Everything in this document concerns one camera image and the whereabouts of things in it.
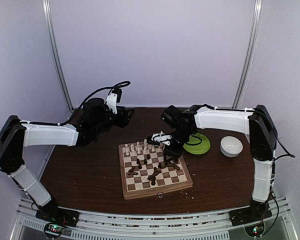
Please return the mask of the wooden chess board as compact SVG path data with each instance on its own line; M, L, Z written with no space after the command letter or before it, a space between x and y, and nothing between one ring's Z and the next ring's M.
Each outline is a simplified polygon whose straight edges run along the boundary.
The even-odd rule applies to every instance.
M183 191L193 186L184 158L165 165L162 145L126 143L118 146L118 153L125 200Z

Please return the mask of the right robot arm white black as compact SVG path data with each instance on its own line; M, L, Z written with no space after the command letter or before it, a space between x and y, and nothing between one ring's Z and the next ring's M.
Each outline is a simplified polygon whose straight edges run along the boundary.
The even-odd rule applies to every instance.
M184 144L198 129L218 129L248 135L250 154L254 161L254 185L246 216L256 221L266 212L275 176L278 132L264 105L231 109L196 104L186 110L171 105L164 110L161 119L174 132L160 133L154 140L165 144L164 154L174 158L181 156Z

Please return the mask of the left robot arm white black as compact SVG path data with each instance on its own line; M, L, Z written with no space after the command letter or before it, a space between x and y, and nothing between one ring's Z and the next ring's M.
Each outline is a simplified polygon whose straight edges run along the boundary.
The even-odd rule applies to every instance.
M76 123L36 123L11 115L0 131L0 171L31 197L51 222L62 218L58 202L25 165L23 149L30 146L85 147L113 126L124 128L134 109L117 106L116 101L92 98L83 105Z

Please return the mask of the white chess pieces row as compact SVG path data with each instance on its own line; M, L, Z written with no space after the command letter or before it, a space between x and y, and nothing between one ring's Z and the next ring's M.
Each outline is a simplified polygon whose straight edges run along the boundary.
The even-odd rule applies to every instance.
M138 156L138 155L154 155L163 153L164 145L149 144L146 139L133 143L125 143L122 145L121 152L124 156Z

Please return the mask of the dark queen chess piece lying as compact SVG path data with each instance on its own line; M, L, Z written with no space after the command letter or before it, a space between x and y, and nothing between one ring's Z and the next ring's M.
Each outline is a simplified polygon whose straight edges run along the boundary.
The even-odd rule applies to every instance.
M135 166L133 165L131 167L131 169L128 170L128 172L126 173L128 176L131 176L131 175L138 175L138 173L135 171Z

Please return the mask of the green plate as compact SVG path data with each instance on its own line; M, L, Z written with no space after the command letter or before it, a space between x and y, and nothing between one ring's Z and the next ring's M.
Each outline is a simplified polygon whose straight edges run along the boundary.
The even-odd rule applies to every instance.
M202 133L192 134L188 142L183 145L183 149L193 155L203 155L210 150L211 143Z

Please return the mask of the white bowl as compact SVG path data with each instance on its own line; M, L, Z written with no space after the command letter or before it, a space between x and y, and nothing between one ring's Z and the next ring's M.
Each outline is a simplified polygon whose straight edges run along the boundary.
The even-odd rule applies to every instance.
M243 150L242 142L234 136L225 136L220 141L220 151L228 158L237 157Z

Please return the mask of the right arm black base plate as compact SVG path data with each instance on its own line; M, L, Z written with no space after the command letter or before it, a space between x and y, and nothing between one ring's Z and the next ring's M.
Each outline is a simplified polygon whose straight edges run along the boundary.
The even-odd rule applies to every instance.
M272 212L270 210L260 212L259 210L254 211L250 207L235 209L229 212L229 218L233 227L254 222L261 222L262 220L270 218L271 216Z

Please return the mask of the front aluminium rail base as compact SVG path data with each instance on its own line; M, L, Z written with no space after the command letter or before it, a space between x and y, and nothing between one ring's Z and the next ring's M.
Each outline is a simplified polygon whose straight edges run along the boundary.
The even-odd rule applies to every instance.
M285 197L277 198L278 218L262 238L248 235L258 222L233 225L230 208L208 212L133 215L79 212L77 225L67 227L56 240L300 240L294 216ZM21 198L8 240L48 240L46 221L36 218L32 201Z

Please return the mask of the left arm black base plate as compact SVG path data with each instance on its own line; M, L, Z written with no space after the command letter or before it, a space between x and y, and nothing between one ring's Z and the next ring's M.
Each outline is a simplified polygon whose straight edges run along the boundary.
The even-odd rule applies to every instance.
M35 217L47 222L51 222L60 226L76 227L79 220L80 213L75 210L64 208L39 209Z

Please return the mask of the left aluminium frame post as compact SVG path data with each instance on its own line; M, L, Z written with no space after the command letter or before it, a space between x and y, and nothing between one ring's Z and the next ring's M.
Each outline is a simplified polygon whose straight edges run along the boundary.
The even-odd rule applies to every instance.
M63 97L66 101L67 108L71 112L74 109L74 107L73 107L73 104L72 104L72 101L70 98L70 94L69 94L67 84L65 81L65 77L64 77L64 72L62 69L61 59L60 59L60 55L59 55L59 51L58 51L57 40L56 40L56 35L55 35L55 30L54 30L50 0L43 0L42 6L43 6L43 13L44 13L45 21L46 21L46 26L47 26L47 31L48 31L49 41L50 41L50 47L51 47L51 51L52 51L53 62L54 62L54 66L56 69L58 81L60 83L61 91L62 91Z

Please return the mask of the aluminium frame post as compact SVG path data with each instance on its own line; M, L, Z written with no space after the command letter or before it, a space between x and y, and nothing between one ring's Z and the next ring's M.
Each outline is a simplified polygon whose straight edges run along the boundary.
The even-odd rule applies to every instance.
M45 21L46 21L46 26L47 26L47 31L48 31L49 41L50 41L50 47L51 47L51 51L52 51L53 62L54 62L54 66L56 69L58 81L60 83L61 91L62 91L63 97L66 101L67 108L71 112L74 109L74 107L73 107L73 104L72 104L72 101L70 98L70 94L69 94L67 84L65 81L65 77L64 77L64 72L62 69L61 59L60 59L60 55L59 55L59 51L58 51L57 40L56 40L56 35L55 35L55 30L54 30L50 0L43 0L42 6L43 6L43 13L44 13Z
M250 27L250 34L248 38L246 54L245 54L243 67L239 79L239 84L232 104L232 108L234 109L237 109L241 106L250 79L251 70L253 67L253 57L257 50L258 40L260 35L263 6L264 6L263 0L254 1L254 9L253 9L252 22Z

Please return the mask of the right aluminium frame post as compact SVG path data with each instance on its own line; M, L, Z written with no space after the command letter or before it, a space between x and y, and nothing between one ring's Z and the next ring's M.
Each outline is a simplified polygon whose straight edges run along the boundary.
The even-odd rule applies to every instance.
M264 6L263 0L254 1L254 9L253 9L252 22L250 27L250 34L248 38L246 54L245 54L243 67L239 79L239 84L232 104L232 108L234 109L237 109L241 106L250 79L251 70L253 67L253 57L257 50L258 40L260 35L263 6Z

